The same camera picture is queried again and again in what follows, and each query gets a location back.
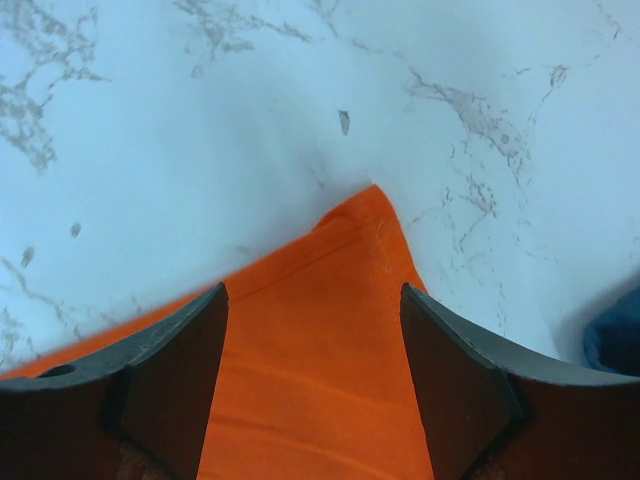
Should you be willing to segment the orange t-shirt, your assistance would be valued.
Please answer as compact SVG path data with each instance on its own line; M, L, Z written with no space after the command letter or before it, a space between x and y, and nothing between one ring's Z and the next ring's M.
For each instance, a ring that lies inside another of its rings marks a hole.
M402 287L417 279L376 186L228 277L225 342L194 479L431 478L400 326ZM199 296L46 355L1 383L95 353Z

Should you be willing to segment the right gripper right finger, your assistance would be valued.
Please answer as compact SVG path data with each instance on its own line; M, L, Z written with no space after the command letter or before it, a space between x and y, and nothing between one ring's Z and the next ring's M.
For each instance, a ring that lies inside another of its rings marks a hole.
M402 336L438 479L635 479L639 381L566 363L401 291Z

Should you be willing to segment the folded blue t-shirt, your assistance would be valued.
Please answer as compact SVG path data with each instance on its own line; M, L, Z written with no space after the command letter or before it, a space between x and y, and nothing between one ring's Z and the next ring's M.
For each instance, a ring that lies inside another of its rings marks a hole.
M587 307L582 330L585 364L594 370L639 376L639 274L608 287Z

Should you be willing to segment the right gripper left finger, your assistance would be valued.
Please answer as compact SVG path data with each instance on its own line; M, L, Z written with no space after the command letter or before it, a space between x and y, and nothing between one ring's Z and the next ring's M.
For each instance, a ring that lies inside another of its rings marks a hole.
M196 478L227 318L218 284L95 353L2 381L2 478Z

